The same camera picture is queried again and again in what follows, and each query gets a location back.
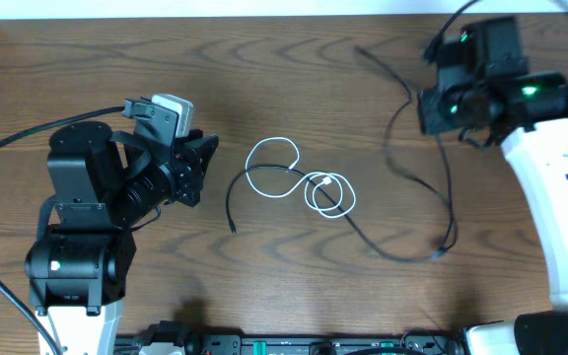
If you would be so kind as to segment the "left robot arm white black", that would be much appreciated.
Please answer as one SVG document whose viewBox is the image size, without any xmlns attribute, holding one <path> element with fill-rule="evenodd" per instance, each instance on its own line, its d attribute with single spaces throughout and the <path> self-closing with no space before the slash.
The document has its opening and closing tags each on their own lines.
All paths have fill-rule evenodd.
<svg viewBox="0 0 568 355">
<path fill-rule="evenodd" d="M 43 341 L 40 353 L 112 352 L 135 230 L 162 204 L 199 202 L 218 144 L 199 129 L 175 137 L 166 125 L 138 124 L 129 134 L 85 121 L 53 133 L 55 194 L 41 207 L 25 261 L 31 305 L 55 343 Z"/>
</svg>

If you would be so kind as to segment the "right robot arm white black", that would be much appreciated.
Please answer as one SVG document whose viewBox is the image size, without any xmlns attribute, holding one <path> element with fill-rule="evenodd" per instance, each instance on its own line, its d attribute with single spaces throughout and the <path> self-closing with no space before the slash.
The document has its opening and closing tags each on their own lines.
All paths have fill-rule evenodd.
<svg viewBox="0 0 568 355">
<path fill-rule="evenodd" d="M 458 350 L 568 354 L 568 81 L 531 71 L 512 17 L 438 34 L 424 57 L 437 82 L 418 98 L 421 131 L 488 130 L 523 189 L 548 275 L 548 311 L 467 327 Z"/>
</svg>

